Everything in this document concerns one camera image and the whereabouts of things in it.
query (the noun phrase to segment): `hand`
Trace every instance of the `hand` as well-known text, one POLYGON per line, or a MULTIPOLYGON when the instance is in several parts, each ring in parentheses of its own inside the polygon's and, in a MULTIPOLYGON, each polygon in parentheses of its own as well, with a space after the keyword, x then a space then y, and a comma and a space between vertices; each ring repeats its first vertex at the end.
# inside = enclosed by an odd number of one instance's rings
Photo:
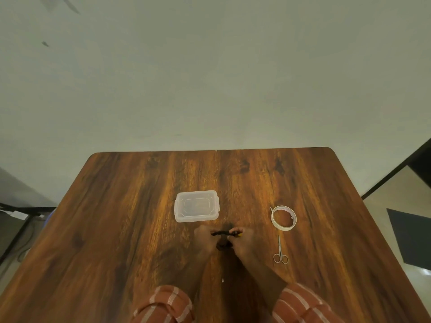
POLYGON ((216 249, 217 242, 221 236, 212 236, 211 233, 218 231, 218 229, 209 226, 199 226, 194 230, 194 246, 197 252, 204 255, 211 255, 216 249))
POLYGON ((229 230, 230 233, 239 231, 242 233, 241 237, 235 238, 234 236, 228 236, 228 240, 234 247, 235 254, 240 260, 246 256, 253 255, 254 246, 254 231, 250 228, 237 227, 229 230))

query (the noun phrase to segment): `container lid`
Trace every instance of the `container lid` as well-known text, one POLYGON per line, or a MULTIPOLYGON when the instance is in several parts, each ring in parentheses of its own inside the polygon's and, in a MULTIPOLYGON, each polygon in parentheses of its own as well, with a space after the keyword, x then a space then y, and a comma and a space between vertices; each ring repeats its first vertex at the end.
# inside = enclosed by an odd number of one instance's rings
POLYGON ((215 190, 200 192, 181 192, 177 195, 174 206, 177 222, 196 222, 218 218, 220 204, 215 190))

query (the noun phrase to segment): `white wall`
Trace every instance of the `white wall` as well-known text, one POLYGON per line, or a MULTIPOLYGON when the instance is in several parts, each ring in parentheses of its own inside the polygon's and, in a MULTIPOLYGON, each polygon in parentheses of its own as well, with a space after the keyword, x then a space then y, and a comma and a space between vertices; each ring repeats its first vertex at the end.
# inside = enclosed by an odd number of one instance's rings
POLYGON ((329 146, 363 194, 431 137, 429 0, 70 2, 0 7, 0 167, 54 202, 101 151, 329 146))

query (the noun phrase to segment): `scissors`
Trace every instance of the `scissors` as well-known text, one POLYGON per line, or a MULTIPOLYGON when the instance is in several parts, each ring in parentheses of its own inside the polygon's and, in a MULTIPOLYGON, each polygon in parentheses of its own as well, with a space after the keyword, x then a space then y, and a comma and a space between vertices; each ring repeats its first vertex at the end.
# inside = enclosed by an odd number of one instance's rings
POLYGON ((278 254, 274 254, 274 256, 272 256, 272 258, 274 259, 274 262, 276 262, 276 263, 282 262, 283 264, 287 264, 289 262, 289 258, 286 255, 283 255, 281 253, 280 236, 278 236, 278 254))

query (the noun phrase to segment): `plastic container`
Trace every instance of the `plastic container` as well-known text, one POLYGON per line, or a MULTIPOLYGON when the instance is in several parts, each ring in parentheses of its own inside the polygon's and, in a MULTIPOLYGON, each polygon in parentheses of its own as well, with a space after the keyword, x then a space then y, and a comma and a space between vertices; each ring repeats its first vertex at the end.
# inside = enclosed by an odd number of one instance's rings
POLYGON ((196 222, 218 218, 220 204, 215 190, 201 192, 181 192, 177 195, 174 206, 177 222, 196 222))

